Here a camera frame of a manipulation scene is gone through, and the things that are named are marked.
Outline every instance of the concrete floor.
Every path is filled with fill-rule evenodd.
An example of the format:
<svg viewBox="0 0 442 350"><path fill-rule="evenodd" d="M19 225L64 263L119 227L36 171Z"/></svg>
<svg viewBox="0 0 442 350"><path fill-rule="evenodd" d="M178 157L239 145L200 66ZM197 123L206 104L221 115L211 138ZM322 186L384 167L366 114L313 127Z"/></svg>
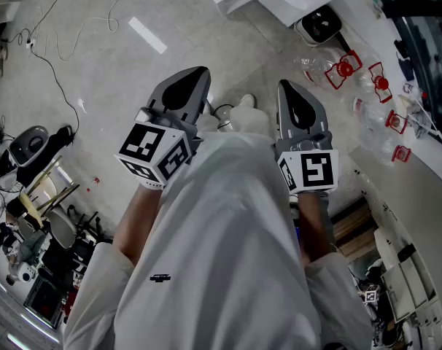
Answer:
<svg viewBox="0 0 442 350"><path fill-rule="evenodd" d="M5 31L9 39L24 27L32 29L37 7L46 12L53 1L23 0L15 21ZM347 155L358 144L351 124L351 101L327 96L304 78L294 60L310 49L265 8L253 2L222 17L212 0L120 0L112 11L112 18L120 24L117 32L109 32L105 20L88 21L68 63L56 54L54 34L48 35L45 48L47 33L55 32L66 58L84 20L106 17L113 2L59 0L42 22L37 43L40 55L47 50L45 56L80 117L74 144L63 151L64 168L82 185L75 200L88 211L98 210L106 228L115 228L137 187L113 157L128 124L160 81L198 65L207 66L212 73L210 93L215 105L235 104L243 94L254 93L272 123L280 79L309 88L325 105L333 145L340 152L341 176L339 188L330 195L330 213L360 194ZM164 42L167 51L160 55L151 48L128 25L132 17ZM0 79L1 115L6 117L6 132L11 135L32 125L43 125L50 133L64 124L77 126L49 66L31 55L25 43L9 46ZM86 192L94 177L100 184Z"/></svg>

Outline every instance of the small logo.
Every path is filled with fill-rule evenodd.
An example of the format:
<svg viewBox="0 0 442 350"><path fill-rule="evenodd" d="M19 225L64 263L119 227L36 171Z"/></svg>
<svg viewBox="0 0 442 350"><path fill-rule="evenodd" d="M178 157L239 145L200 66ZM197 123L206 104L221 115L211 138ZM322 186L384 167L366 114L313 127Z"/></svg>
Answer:
<svg viewBox="0 0 442 350"><path fill-rule="evenodd" d="M168 274L166 274L166 275L153 275L150 277L150 280L154 281L156 283L162 283L163 281L171 280L171 277Z"/></svg>

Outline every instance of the white cable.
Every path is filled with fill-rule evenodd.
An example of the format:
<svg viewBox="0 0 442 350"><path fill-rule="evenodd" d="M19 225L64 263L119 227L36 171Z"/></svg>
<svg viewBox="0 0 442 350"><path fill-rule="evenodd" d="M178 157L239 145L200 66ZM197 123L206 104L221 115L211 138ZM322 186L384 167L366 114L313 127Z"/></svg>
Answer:
<svg viewBox="0 0 442 350"><path fill-rule="evenodd" d="M417 102L417 105L419 105L420 109L425 113L425 115L427 116L428 120L430 121L430 123L432 124L433 128L435 129L435 133L434 134L437 135L441 139L441 141L442 141L442 133L437 129L437 126L432 121L432 118L431 118L430 114L428 114L428 112L424 109L422 104L419 103L419 100L417 100L416 97L414 97L414 100L415 100L415 102Z"/></svg>
<svg viewBox="0 0 442 350"><path fill-rule="evenodd" d="M44 39L44 54L43 54L42 57L45 57L45 56L46 56L47 38L48 38L49 34L53 34L53 35L55 35L55 50L56 50L56 52L57 52L57 54L58 54L59 59L60 59L62 62L69 62L69 61L71 60L72 56L74 55L75 48L77 47L78 39L79 39L79 37L80 37L80 34L82 33L82 29L83 29L83 27L85 26L85 24L86 24L89 20L105 20L105 21L107 22L107 28L108 28L108 30L109 30L110 32L116 32L116 31L118 30L118 28L119 28L119 22L118 22L117 20L115 20L114 18L111 18L111 12L112 12L112 10L114 9L114 6L117 4L118 1L119 1L119 0L115 0L114 3L112 3L111 9L110 9L110 10L108 11L108 13L107 13L107 18L104 18L104 17L89 17L89 18L87 18L87 19L82 23L82 26L80 27L80 30L78 31L77 37L75 38L75 42L74 42L74 45L73 45L73 47L72 47L72 51L71 51L70 54L67 55L67 56L64 56L64 57L63 57L63 56L61 56L61 54L60 54L60 51L59 51L59 41L58 41L58 35L57 35L57 33L56 33L56 32L53 32L53 31L49 31L49 32L47 32L47 33L46 33L46 38ZM34 18L35 18L35 16L36 16L36 12L38 11L38 9L39 9L40 12L41 12L40 20L42 20L42 16L43 16L42 8L41 8L41 7L36 8L36 11L35 11L35 13L34 13L34 15L33 15L33 27L34 27L34 30L35 30ZM111 28L111 21L115 22L115 29L112 29L112 28ZM40 27L40 25L41 25L41 21L40 21L40 24L38 25L38 27L36 27L36 46L38 45L38 35L39 35L39 27Z"/></svg>

